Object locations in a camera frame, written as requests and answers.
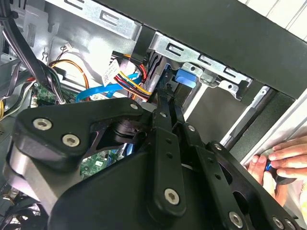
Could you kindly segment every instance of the white label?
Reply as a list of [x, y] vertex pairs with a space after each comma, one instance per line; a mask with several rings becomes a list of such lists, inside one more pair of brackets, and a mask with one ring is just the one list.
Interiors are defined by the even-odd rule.
[[120, 67], [118, 61], [114, 59], [107, 68], [104, 75], [102, 76], [102, 83], [104, 84], [104, 86], [106, 87], [112, 81], [112, 79], [115, 78], [116, 75], [118, 75], [119, 72]]
[[92, 101], [98, 101], [98, 100], [109, 99], [108, 97], [104, 96], [104, 95], [101, 94], [101, 93], [96, 93], [96, 94], [90, 96], [90, 98], [91, 98]]
[[103, 165], [103, 163], [101, 161], [96, 161], [95, 165], [101, 167]]

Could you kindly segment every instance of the hand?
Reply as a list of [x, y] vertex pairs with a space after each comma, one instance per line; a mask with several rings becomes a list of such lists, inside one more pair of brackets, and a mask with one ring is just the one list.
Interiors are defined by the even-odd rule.
[[279, 176], [307, 179], [307, 136], [281, 143], [273, 150], [269, 159]]
[[281, 205], [284, 206], [287, 199], [287, 186], [277, 185], [269, 172], [265, 172], [267, 159], [265, 156], [254, 156], [249, 164], [248, 172], [263, 186], [263, 188]]

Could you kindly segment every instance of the silver screw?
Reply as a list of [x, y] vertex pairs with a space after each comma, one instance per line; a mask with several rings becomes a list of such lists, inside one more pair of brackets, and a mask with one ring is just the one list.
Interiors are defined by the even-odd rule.
[[51, 129], [52, 123], [48, 119], [38, 118], [33, 121], [33, 126], [39, 130], [48, 130]]
[[73, 134], [66, 134], [65, 136], [63, 136], [62, 141], [64, 145], [67, 145], [69, 147], [76, 147], [80, 144], [80, 139]]
[[167, 115], [166, 115], [164, 112], [160, 112], [160, 115], [161, 115], [162, 117], [167, 117]]
[[243, 228], [243, 222], [241, 217], [236, 212], [229, 212], [229, 218], [231, 222], [239, 229]]
[[217, 150], [222, 150], [222, 148], [219, 144], [214, 144], [214, 146], [217, 148]]
[[132, 109], [138, 109], [138, 107], [135, 104], [130, 105]]
[[179, 204], [179, 195], [174, 189], [167, 188], [164, 191], [164, 197], [172, 205]]
[[195, 132], [195, 128], [193, 126], [188, 126], [189, 130], [191, 130], [192, 132]]
[[284, 219], [284, 220], [286, 221], [286, 223], [290, 226], [290, 228], [292, 230], [295, 230], [295, 226], [293, 225], [293, 223], [290, 220], [288, 220], [288, 219]]
[[273, 217], [273, 221], [277, 225], [277, 227], [283, 229], [283, 223], [277, 217]]

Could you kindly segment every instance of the green circuit board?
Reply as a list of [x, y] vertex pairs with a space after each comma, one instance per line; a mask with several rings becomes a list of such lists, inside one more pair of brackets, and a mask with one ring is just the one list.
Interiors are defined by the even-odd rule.
[[[35, 87], [36, 98], [38, 106], [42, 105], [53, 105], [57, 101], [57, 97], [52, 92], [49, 92], [47, 89], [41, 87], [40, 85]], [[75, 98], [77, 96], [76, 93], [62, 90], [63, 93], [66, 95], [66, 100], [69, 100], [71, 103], [75, 102]]]
[[81, 163], [81, 176], [92, 176], [115, 163], [118, 157], [117, 152], [117, 150], [106, 150], [83, 159]]

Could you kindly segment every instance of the fan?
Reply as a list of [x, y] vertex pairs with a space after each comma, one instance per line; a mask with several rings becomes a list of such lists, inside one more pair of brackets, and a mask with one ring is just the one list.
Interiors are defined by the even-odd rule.
[[46, 230], [47, 220], [43, 206], [27, 197], [8, 210], [1, 230]]

